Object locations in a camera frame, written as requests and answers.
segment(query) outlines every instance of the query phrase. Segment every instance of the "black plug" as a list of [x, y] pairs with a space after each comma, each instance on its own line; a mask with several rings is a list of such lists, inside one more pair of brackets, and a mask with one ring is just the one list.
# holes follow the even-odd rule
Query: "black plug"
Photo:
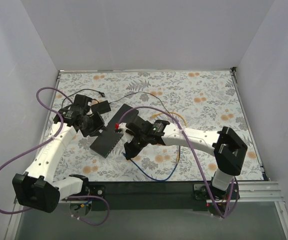
[[98, 92], [103, 98], [106, 96], [103, 92], [99, 91]]

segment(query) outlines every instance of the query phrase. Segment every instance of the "table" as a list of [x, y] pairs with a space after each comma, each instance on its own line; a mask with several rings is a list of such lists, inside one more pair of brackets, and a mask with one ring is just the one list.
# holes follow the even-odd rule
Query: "table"
[[[241, 104], [230, 72], [224, 71], [118, 71], [118, 72], [63, 72], [58, 89], [67, 95], [80, 89], [95, 89], [98, 93], [85, 90], [80, 94], [99, 101], [113, 102], [137, 91], [144, 91], [159, 97], [170, 112], [181, 114], [188, 127], [221, 130], [223, 126], [233, 128], [248, 146], [248, 151], [238, 180], [263, 180], [254, 144], [243, 115]], [[61, 108], [64, 97], [57, 93], [52, 107]], [[160, 101], [146, 93], [137, 93], [112, 103], [112, 111], [102, 115], [105, 123], [112, 118], [122, 104], [132, 107], [153, 106], [163, 110]], [[151, 118], [155, 111], [140, 109], [139, 116], [154, 122], [168, 120], [165, 115]], [[45, 136], [48, 135], [52, 119], [50, 114]], [[124, 139], [119, 141], [107, 158], [90, 150], [95, 137], [84, 138], [79, 132], [69, 144], [56, 169], [54, 180], [61, 180], [70, 174], [87, 176], [90, 181], [149, 181], [130, 161], [122, 155]], [[177, 146], [149, 145], [134, 158], [134, 161], [150, 176], [165, 179], [174, 168]], [[208, 180], [217, 169], [215, 158], [201, 151], [197, 155]], [[202, 180], [191, 150], [182, 147], [179, 165], [170, 181]]]

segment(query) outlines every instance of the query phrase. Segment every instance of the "purple cable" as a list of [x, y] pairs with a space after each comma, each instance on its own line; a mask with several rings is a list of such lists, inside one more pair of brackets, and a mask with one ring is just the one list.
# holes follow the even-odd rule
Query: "purple cable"
[[207, 192], [208, 192], [208, 194], [209, 194], [209, 196], [210, 196], [210, 199], [212, 200], [212, 203], [213, 203], [213, 205], [214, 205], [214, 207], [215, 207], [218, 215], [219, 215], [221, 218], [223, 218], [223, 219], [226, 218], [227, 216], [229, 216], [229, 215], [231, 214], [231, 212], [235, 209], [236, 204], [237, 204], [237, 198], [236, 198], [234, 206], [232, 207], [232, 209], [231, 209], [230, 211], [228, 211], [230, 199], [231, 199], [232, 192], [233, 192], [233, 188], [234, 188], [234, 179], [236, 180], [236, 183], [237, 183], [237, 179], [236, 179], [236, 178], [232, 179], [230, 191], [229, 191], [229, 194], [228, 194], [228, 199], [227, 199], [227, 202], [226, 202], [225, 213], [222, 214], [221, 211], [219, 210], [216, 202], [215, 202], [215, 198], [214, 198], [214, 196], [213, 196], [213, 194], [212, 194], [212, 192], [211, 192], [211, 190], [210, 190], [210, 187], [209, 187], [209, 185], [208, 185], [208, 183], [207, 183], [207, 179], [206, 179], [205, 174], [204, 174], [204, 172], [203, 172], [202, 166], [201, 166], [200, 163], [199, 163], [198, 157], [197, 157], [197, 155], [196, 155], [196, 153], [195, 153], [195, 150], [194, 150], [194, 148], [193, 148], [193, 146], [192, 146], [192, 143], [190, 142], [188, 136], [186, 135], [185, 131], [183, 130], [182, 126], [180, 125], [179, 121], [177, 121], [176, 118], [174, 118], [174, 117], [173, 117], [172, 115], [170, 115], [169, 113], [164, 112], [164, 111], [162, 111], [162, 110], [160, 110], [160, 109], [157, 109], [157, 108], [155, 108], [155, 107], [151, 107], [151, 106], [138, 106], [138, 107], [134, 107], [134, 108], [128, 110], [127, 112], [125, 112], [125, 113], [121, 116], [121, 118], [119, 119], [118, 123], [120, 124], [120, 123], [122, 122], [123, 118], [124, 118], [129, 112], [131, 112], [131, 111], [133, 111], [133, 110], [135, 110], [135, 109], [147, 109], [147, 108], [148, 108], [148, 109], [153, 109], [153, 110], [159, 111], [159, 112], [161, 112], [161, 113], [169, 116], [169, 117], [172, 118], [172, 119], [174, 120], [174, 122], [177, 124], [178, 128], [179, 128], [180, 130], [182, 130], [182, 134], [183, 134], [183, 136], [185, 137], [185, 139], [186, 139], [186, 141], [187, 141], [187, 144], [188, 144], [189, 148], [191, 149], [191, 151], [192, 151], [192, 153], [193, 153], [193, 155], [194, 155], [194, 158], [195, 158], [195, 160], [196, 160], [198, 169], [199, 169], [200, 174], [201, 174], [201, 176], [202, 176], [202, 178], [203, 178], [203, 181], [204, 181], [204, 183], [205, 183]]
[[75, 216], [75, 215], [73, 215], [73, 214], [66, 213], [65, 211], [62, 211], [62, 210], [61, 210], [61, 212], [65, 213], [66, 215], [69, 215], [69, 216], [71, 216], [71, 217], [75, 217], [75, 218], [77, 218], [77, 219], [79, 219], [79, 220], [81, 220], [81, 221], [83, 221], [83, 222], [85, 222], [85, 223], [87, 223], [87, 224], [89, 224], [89, 225], [92, 225], [92, 226], [99, 226], [99, 225], [103, 224], [103, 223], [107, 220], [107, 218], [109, 217], [109, 214], [110, 214], [110, 207], [109, 207], [108, 202], [107, 202], [105, 199], [103, 199], [102, 197], [99, 197], [99, 196], [91, 196], [91, 195], [88, 195], [88, 196], [70, 196], [70, 197], [68, 197], [68, 200], [71, 200], [71, 199], [80, 199], [80, 198], [84, 198], [84, 199], [85, 199], [85, 198], [88, 198], [88, 199], [99, 199], [99, 200], [103, 201], [103, 202], [105, 203], [106, 207], [107, 207], [107, 214], [106, 214], [105, 218], [104, 218], [101, 222], [99, 222], [99, 223], [93, 223], [93, 222], [88, 221], [88, 220], [86, 220], [86, 219], [84, 219], [84, 218], [82, 218], [82, 217], [79, 217], [79, 216]]
[[[73, 103], [73, 102], [72, 102], [71, 99], [70, 99], [69, 97], [67, 97], [62, 91], [60, 91], [60, 90], [58, 90], [58, 89], [56, 89], [56, 88], [54, 88], [54, 87], [51, 87], [51, 86], [43, 87], [43, 88], [39, 89], [39, 90], [37, 91], [37, 93], [36, 93], [37, 101], [41, 104], [41, 106], [43, 106], [43, 107], [46, 108], [47, 110], [49, 110], [49, 111], [57, 114], [57, 115], [59, 116], [59, 118], [60, 118], [60, 127], [59, 127], [58, 131], [54, 134], [54, 137], [56, 137], [56, 136], [59, 135], [59, 133], [60, 133], [61, 130], [63, 129], [64, 119], [63, 119], [63, 117], [60, 115], [59, 112], [57, 112], [57, 111], [51, 109], [50, 107], [46, 106], [46, 105], [43, 104], [43, 102], [40, 100], [40, 98], [39, 98], [39, 93], [40, 93], [41, 91], [45, 90], [45, 89], [55, 90], [55, 91], [61, 93], [64, 97], [68, 98], [68, 100], [69, 100], [71, 103]], [[53, 138], [51, 137], [50, 139], [48, 139], [48, 140], [46, 140], [45, 142], [43, 142], [43, 143], [41, 143], [41, 144], [33, 147], [32, 149], [29, 149], [29, 150], [27, 150], [26, 152], [23, 152], [23, 153], [19, 154], [18, 156], [10, 159], [9, 161], [5, 162], [3, 165], [0, 166], [0, 171], [1, 171], [4, 167], [6, 167], [8, 164], [12, 163], [13, 161], [15, 161], [15, 160], [23, 157], [24, 155], [29, 154], [29, 153], [31, 153], [31, 152], [33, 152], [33, 151], [35, 151], [35, 150], [43, 147], [44, 145], [50, 143], [52, 140], [53, 140]], [[26, 208], [26, 209], [23, 209], [23, 210], [20, 210], [20, 211], [4, 211], [4, 210], [0, 209], [0, 213], [2, 213], [2, 214], [8, 214], [8, 215], [10, 215], [10, 214], [19, 214], [19, 213], [23, 213], [23, 212], [25, 212], [25, 211], [27, 211], [27, 210], [30, 210], [30, 208]]]

